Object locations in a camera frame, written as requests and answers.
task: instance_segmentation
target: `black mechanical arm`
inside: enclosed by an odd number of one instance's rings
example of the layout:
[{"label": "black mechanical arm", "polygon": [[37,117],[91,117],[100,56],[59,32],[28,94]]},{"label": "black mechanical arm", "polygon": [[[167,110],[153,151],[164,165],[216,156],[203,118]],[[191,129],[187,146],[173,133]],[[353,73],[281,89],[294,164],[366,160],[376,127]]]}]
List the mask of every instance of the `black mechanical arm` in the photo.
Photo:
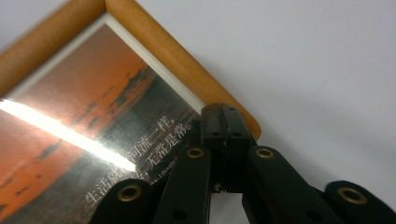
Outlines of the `black mechanical arm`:
[{"label": "black mechanical arm", "polygon": [[202,109],[170,175],[154,185],[127,179],[99,204],[91,224],[208,223],[210,194],[243,194],[250,223],[396,223],[368,190],[336,181],[314,189],[275,149],[257,146],[238,110]]}]

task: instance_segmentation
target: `glass surface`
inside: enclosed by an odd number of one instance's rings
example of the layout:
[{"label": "glass surface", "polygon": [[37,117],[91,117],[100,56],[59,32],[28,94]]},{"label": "glass surface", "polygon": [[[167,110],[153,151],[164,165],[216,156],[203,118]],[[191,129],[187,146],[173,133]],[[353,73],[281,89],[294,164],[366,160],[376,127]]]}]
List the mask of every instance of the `glass surface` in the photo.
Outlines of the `glass surface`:
[{"label": "glass surface", "polygon": [[0,101],[1,223],[89,222],[117,182],[170,172],[199,118],[106,25],[28,86]]}]

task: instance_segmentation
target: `framed picture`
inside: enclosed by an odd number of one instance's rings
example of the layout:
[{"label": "framed picture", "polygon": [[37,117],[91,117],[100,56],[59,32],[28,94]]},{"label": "framed picture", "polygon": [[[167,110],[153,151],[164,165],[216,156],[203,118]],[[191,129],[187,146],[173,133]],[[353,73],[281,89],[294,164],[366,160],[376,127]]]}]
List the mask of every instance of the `framed picture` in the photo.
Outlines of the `framed picture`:
[{"label": "framed picture", "polygon": [[257,121],[131,0],[70,1],[0,57],[0,221],[87,223],[167,175],[204,105]]}]

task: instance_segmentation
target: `gray background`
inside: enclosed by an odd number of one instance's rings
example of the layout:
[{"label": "gray background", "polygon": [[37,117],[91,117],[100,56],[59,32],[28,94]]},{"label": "gray background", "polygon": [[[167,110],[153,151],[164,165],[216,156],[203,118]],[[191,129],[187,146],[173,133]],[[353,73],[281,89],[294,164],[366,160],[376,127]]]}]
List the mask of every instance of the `gray background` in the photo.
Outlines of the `gray background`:
[{"label": "gray background", "polygon": [[[396,209],[395,1],[138,1],[313,186],[363,185]],[[61,0],[0,1],[0,51]],[[212,223],[247,223],[218,196]]]}]

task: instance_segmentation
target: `brass screw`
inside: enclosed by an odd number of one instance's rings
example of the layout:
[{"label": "brass screw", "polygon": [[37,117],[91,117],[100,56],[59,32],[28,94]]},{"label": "brass screw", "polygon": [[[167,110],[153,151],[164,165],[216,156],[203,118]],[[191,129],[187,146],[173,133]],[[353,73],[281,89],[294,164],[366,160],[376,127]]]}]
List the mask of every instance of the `brass screw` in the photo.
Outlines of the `brass screw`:
[{"label": "brass screw", "polygon": [[128,203],[137,199],[142,194],[142,189],[136,184],[131,184],[119,190],[117,196],[120,201]]},{"label": "brass screw", "polygon": [[267,149],[267,148],[259,148],[259,149],[257,149],[256,150],[256,154],[259,157],[264,158],[264,159],[271,159],[271,158],[273,158],[275,156],[274,152],[271,151],[270,149]]},{"label": "brass screw", "polygon": [[366,204],[367,198],[359,191],[348,188],[341,187],[337,190],[338,194],[346,201],[354,204]]},{"label": "brass screw", "polygon": [[204,156],[204,152],[200,148],[192,148],[187,150],[187,156],[196,159]]}]

